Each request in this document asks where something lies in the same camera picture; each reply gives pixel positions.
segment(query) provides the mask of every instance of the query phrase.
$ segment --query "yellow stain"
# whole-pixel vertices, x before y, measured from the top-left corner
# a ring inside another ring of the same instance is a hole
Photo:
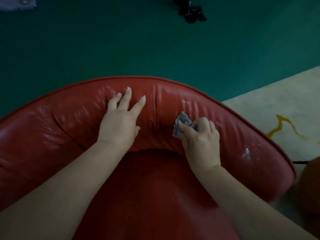
[[[278,115],[278,114],[277,114],[277,119],[278,119],[278,127],[275,128],[275,129],[273,129],[273,130],[270,131],[269,133],[267,133],[267,136],[268,136],[269,138],[271,138],[271,137],[274,135],[274,133],[279,132],[279,131],[282,130],[282,122],[285,121],[285,122],[287,122],[287,123],[291,126],[291,128],[292,128],[293,131],[294,131],[294,133],[295,133],[298,137],[300,137],[301,139],[303,139],[303,140],[305,140],[305,141],[311,141],[311,142],[313,142],[313,143],[316,143],[316,144],[320,145],[320,141],[317,141],[317,140],[315,140],[315,139],[313,139],[313,138],[311,138],[311,137],[304,136],[304,135],[298,133],[298,131],[296,130],[296,127],[294,126],[294,124],[292,124],[292,122],[291,122],[289,119],[287,119],[287,118],[285,118],[285,117],[282,117],[281,115]]]

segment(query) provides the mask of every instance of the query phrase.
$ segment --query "white residue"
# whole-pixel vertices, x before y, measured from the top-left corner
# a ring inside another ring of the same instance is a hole
[[[242,158],[251,159],[249,148],[246,148],[246,149],[244,150],[244,153],[242,154]]]

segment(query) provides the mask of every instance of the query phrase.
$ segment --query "gray cloth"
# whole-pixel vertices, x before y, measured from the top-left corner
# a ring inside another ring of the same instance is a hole
[[[182,111],[181,114],[179,114],[178,118],[176,119],[176,121],[175,121],[175,123],[174,123],[174,126],[173,126],[173,134],[172,134],[173,137],[176,137],[176,138],[179,138],[179,139],[180,139],[178,133],[179,133],[179,132],[180,132],[180,133],[183,133],[183,132],[181,131],[181,129],[179,128],[179,124],[178,124],[178,121],[179,121],[179,120],[180,120],[183,124],[185,124],[185,125],[187,125],[187,126],[191,126],[193,129],[195,129],[196,131],[198,131],[198,127],[195,126],[195,125],[193,125],[193,124],[192,124],[192,121],[188,118],[188,116],[186,115],[186,113]]]
[[[0,11],[29,10],[37,6],[36,0],[0,0]]]

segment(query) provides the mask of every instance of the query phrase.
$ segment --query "black object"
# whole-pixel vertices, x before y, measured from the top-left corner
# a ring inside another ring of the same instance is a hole
[[[206,17],[203,15],[202,7],[200,6],[190,6],[190,0],[181,0],[180,1],[180,10],[179,15],[183,15],[184,19],[188,24],[193,24],[197,20],[200,22],[206,21]]]

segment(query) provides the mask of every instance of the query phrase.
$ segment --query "green floor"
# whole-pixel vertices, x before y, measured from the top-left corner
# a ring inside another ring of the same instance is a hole
[[[320,0],[37,0],[0,12],[0,117],[77,81],[152,75],[223,101],[320,65]]]

